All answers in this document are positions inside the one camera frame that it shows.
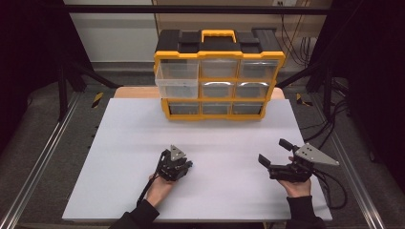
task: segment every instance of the wire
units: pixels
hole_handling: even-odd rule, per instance
[[[328,132],[328,134],[327,134],[327,136],[324,138],[324,140],[322,141],[322,143],[321,143],[321,145],[318,147],[318,149],[319,150],[321,150],[322,149],[322,147],[325,145],[325,143],[327,142],[327,140],[328,140],[328,138],[330,137],[330,135],[331,135],[331,133],[333,132],[333,129],[334,129],[334,125],[335,125],[335,123],[336,123],[336,115],[337,114],[339,114],[339,113],[341,113],[341,112],[344,112],[344,111],[346,111],[348,108],[345,108],[345,109],[343,109],[343,110],[341,110],[341,111],[337,111],[337,109],[335,108],[335,110],[333,111],[333,122],[332,122],[332,125],[331,125],[331,129],[330,129],[330,131]]]
[[[305,67],[307,67],[310,61],[310,40],[310,37],[303,37],[301,39],[300,56],[304,61]]]
[[[314,125],[311,125],[311,126],[308,126],[308,127],[303,127],[303,128],[300,128],[300,131],[302,131],[302,130],[306,130],[306,129],[309,129],[309,128],[313,128],[313,127],[320,126],[320,125],[324,124],[325,122],[326,122],[326,120],[325,120],[325,121],[323,121],[323,122],[321,122],[321,123],[319,123],[319,124],[314,124]]]
[[[292,60],[293,60],[297,65],[304,66],[304,64],[302,63],[302,60],[299,59],[299,56],[298,56],[297,52],[295,51],[294,46],[292,45],[291,40],[289,39],[289,36],[288,36],[287,30],[286,30],[286,27],[284,26],[284,15],[283,15],[283,14],[281,14],[281,23],[282,23],[281,40],[283,41],[284,46],[286,47],[287,51],[288,51],[289,54],[291,55]],[[301,61],[301,63],[298,63],[298,62],[297,62],[297,60],[296,60],[295,57],[294,57],[294,54],[291,52],[291,50],[289,49],[288,45],[286,44],[286,41],[284,40],[284,31],[286,32],[286,36],[287,36],[287,39],[288,39],[288,41],[289,41],[289,44],[291,45],[292,50],[294,51],[294,53],[295,53],[295,55],[297,56],[297,58]]]
[[[301,65],[301,66],[304,66],[304,67],[307,67],[307,65],[308,65],[308,63],[309,63],[309,57],[308,57],[307,53],[309,53],[309,47],[310,47],[310,45],[307,45],[308,49],[307,49],[306,51],[304,51],[305,56],[306,56],[305,58],[302,56],[302,49],[301,49],[301,48],[300,48],[300,55],[298,55],[298,54],[297,54],[297,51],[294,49],[294,46],[293,46],[293,44],[292,44],[292,39],[290,39],[290,37],[289,37],[289,35],[288,35],[288,32],[287,32],[287,30],[286,30],[286,26],[285,26],[285,23],[284,23],[284,15],[283,15],[283,14],[280,14],[280,16],[281,16],[281,22],[282,22],[281,37],[282,37],[282,41],[283,41],[283,43],[284,43],[284,45],[285,45],[287,51],[289,52],[289,54],[291,55],[292,60],[293,60],[296,64]],[[294,31],[294,34],[292,35],[292,38],[294,38],[295,33],[297,33],[298,26],[299,26],[299,22],[301,21],[302,16],[303,16],[303,15],[300,15],[300,18],[299,18],[299,20],[298,20],[298,24],[297,24],[297,26],[295,27],[295,31]],[[289,45],[291,46],[291,49],[288,47],[288,44],[286,44],[286,41],[284,40],[284,32],[286,33],[286,36],[287,36]]]
[[[305,138],[304,139],[304,141],[310,141],[310,140],[312,140],[312,139],[315,139],[315,138],[317,138],[318,136],[320,136],[322,133],[324,133],[324,131],[325,130],[327,130],[330,126],[332,126],[332,128],[334,128],[334,120],[335,120],[335,117],[336,117],[336,115],[337,114],[339,114],[341,111],[339,111],[339,112],[337,112],[337,109],[339,109],[341,106],[343,106],[343,105],[345,105],[346,104],[346,101],[345,100],[341,100],[341,101],[339,101],[335,106],[334,106],[334,109],[333,109],[333,113],[331,114],[331,119],[322,127],[322,129],[321,130],[319,130],[317,133],[315,133],[314,135],[312,135],[312,136],[310,136],[310,137],[308,137],[308,138]]]
[[[163,159],[163,157],[165,156],[165,151],[161,153],[160,158],[159,158],[159,162],[158,165],[156,166],[156,170],[155,173],[152,175],[152,177],[149,179],[148,183],[146,184],[145,188],[143,189],[142,193],[140,194],[138,201],[137,201],[137,207],[140,205],[140,203],[142,202],[143,198],[146,195],[146,192],[148,192],[149,188],[152,186],[153,181],[155,181],[156,178],[159,177],[158,175],[158,171],[160,169],[161,166],[161,160]]]
[[[333,210],[338,210],[338,209],[342,209],[346,206],[346,204],[348,203],[348,192],[346,191],[345,187],[343,187],[342,183],[339,182],[339,180],[325,172],[322,172],[320,170],[316,170],[314,169],[313,174],[318,177],[318,179],[320,178],[319,174],[323,175],[324,177],[329,177],[331,178],[333,181],[336,182],[337,185],[340,186],[340,188],[342,189],[343,192],[343,202],[340,205],[337,206],[332,206],[331,204],[331,198],[330,198],[330,186],[328,185],[328,183],[326,182],[326,178],[320,178],[323,182],[326,183],[326,185],[328,186],[327,189],[327,203],[328,203],[328,207],[333,209]]]

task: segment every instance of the person's wrist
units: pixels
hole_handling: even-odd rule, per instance
[[[309,197],[310,194],[288,194],[289,198],[303,198],[303,197]]]
[[[310,196],[310,191],[306,191],[306,190],[301,190],[301,191],[287,190],[287,195],[288,195],[289,198],[308,197],[308,196]]]
[[[146,201],[148,201],[153,207],[157,207],[158,205],[159,205],[159,203],[160,203],[160,201],[157,199],[157,198],[151,198],[151,197],[148,197],[148,198],[146,198]]]

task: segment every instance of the yellow handle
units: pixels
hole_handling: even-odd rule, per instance
[[[235,31],[231,30],[203,30],[202,31],[202,42],[206,36],[232,36],[233,43],[236,43]]]

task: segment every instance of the black curtain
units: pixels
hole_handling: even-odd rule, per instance
[[[62,0],[48,1],[63,5]],[[0,1],[0,153],[27,109],[28,95],[57,81],[60,66],[92,65],[70,15],[45,10],[39,1]],[[66,68],[76,91],[84,90],[78,72]]]
[[[405,1],[363,1],[332,56],[332,71],[333,76],[349,80],[354,118],[371,151],[386,164],[405,192],[404,9]],[[344,22],[336,17],[328,19],[314,60]]]

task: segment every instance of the black cable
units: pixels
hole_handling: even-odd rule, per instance
[[[340,186],[340,188],[342,189],[342,192],[343,192],[343,203],[340,204],[340,205],[338,205],[338,206],[332,206],[332,205],[331,205],[330,192],[328,192],[328,198],[330,199],[330,200],[329,200],[329,202],[330,202],[329,208],[331,208],[331,209],[333,209],[333,210],[338,210],[338,209],[344,208],[344,207],[346,206],[346,204],[348,203],[348,192],[346,191],[345,187],[343,187],[342,183],[340,183],[339,180],[337,180],[337,178],[335,178],[335,177],[333,177],[333,176],[331,176],[331,175],[329,175],[329,174],[327,174],[327,173],[325,173],[325,172],[322,172],[322,171],[316,170],[316,169],[315,169],[314,171],[315,171],[315,172],[314,172],[313,174],[314,174],[316,177],[318,177],[317,174],[321,174],[321,175],[323,175],[323,176],[329,177],[329,178],[331,178],[333,181],[335,181],[335,182]]]
[[[332,121],[332,125],[331,125],[331,128],[330,128],[330,131],[328,132],[328,134],[327,134],[327,136],[325,137],[325,139],[322,141],[321,145],[318,147],[319,150],[321,150],[321,148],[324,146],[324,144],[327,142],[328,138],[330,137],[331,133],[333,132],[334,125],[335,125],[335,123],[336,123],[336,115],[339,114],[339,113],[341,113],[341,112],[344,112],[344,111],[346,111],[346,110],[347,110],[347,108],[345,108],[345,109],[343,109],[343,110],[340,110],[340,111],[338,111],[338,112],[337,112],[337,109],[335,109],[335,110],[333,111],[333,121]]]
[[[155,179],[159,177],[158,171],[159,171],[159,169],[160,169],[161,160],[163,159],[164,155],[165,155],[165,152],[162,152],[161,155],[160,155],[160,158],[159,158],[158,165],[156,166],[155,173],[154,173],[154,174],[152,175],[152,177],[149,179],[148,183],[146,184],[145,188],[143,189],[142,193],[140,194],[140,196],[139,196],[139,198],[138,198],[138,201],[137,201],[137,206],[139,206],[140,203],[142,202],[143,198],[144,198],[145,195],[146,195],[146,192],[148,192],[149,188],[152,186],[153,181],[155,181]]]
[[[320,125],[324,124],[325,122],[326,122],[326,120],[325,120],[325,121],[323,121],[323,122],[321,122],[321,123],[319,123],[319,124],[314,124],[314,125],[311,125],[311,126],[308,126],[308,127],[303,127],[303,128],[300,128],[300,131],[302,131],[302,130],[306,130],[306,129],[309,129],[309,128],[313,128],[313,127],[320,126]]]
[[[318,180],[320,180],[324,184],[324,189],[326,191],[326,192],[324,192],[324,195],[325,195],[327,205],[330,208],[330,186],[327,183],[327,179],[325,178],[324,175],[322,175],[323,177],[321,177],[321,175],[317,174],[316,172],[313,172],[313,175],[318,177]]]
[[[330,115],[330,117],[331,117],[330,121],[328,121],[328,122],[324,125],[324,127],[323,127],[321,130],[319,130],[316,134],[314,134],[314,135],[312,135],[312,136],[310,136],[310,137],[308,137],[308,138],[305,138],[304,141],[308,142],[308,141],[310,141],[310,140],[312,140],[312,139],[314,139],[314,138],[317,138],[317,137],[320,136],[322,133],[324,133],[324,131],[325,131],[326,129],[328,129],[330,125],[332,125],[332,122],[334,122],[337,109],[338,109],[340,106],[344,105],[345,103],[346,103],[345,100],[339,101],[339,102],[335,105],[334,110],[333,110],[333,113]]]
[[[295,51],[294,46],[292,45],[291,40],[289,39],[289,36],[288,36],[287,30],[286,30],[286,27],[284,26],[284,15],[283,15],[283,14],[281,14],[281,25],[282,25],[282,29],[281,29],[281,40],[283,41],[284,45],[286,46],[287,51],[291,54],[292,60],[293,60],[297,65],[304,66],[303,63],[298,63],[298,62],[297,62],[297,60],[294,58],[294,54],[291,52],[291,50],[289,49],[289,47],[287,46],[287,44],[286,44],[286,42],[285,42],[285,40],[284,40],[284,31],[285,31],[285,32],[286,32],[287,39],[288,39],[288,41],[289,41],[289,44],[291,45],[292,50],[294,51],[295,55],[296,55],[297,58],[299,59],[299,56],[298,56],[297,52]]]
[[[309,44],[310,44],[310,37],[301,38],[300,56],[301,59],[303,59],[304,61],[305,67],[307,67],[307,65],[309,64]]]

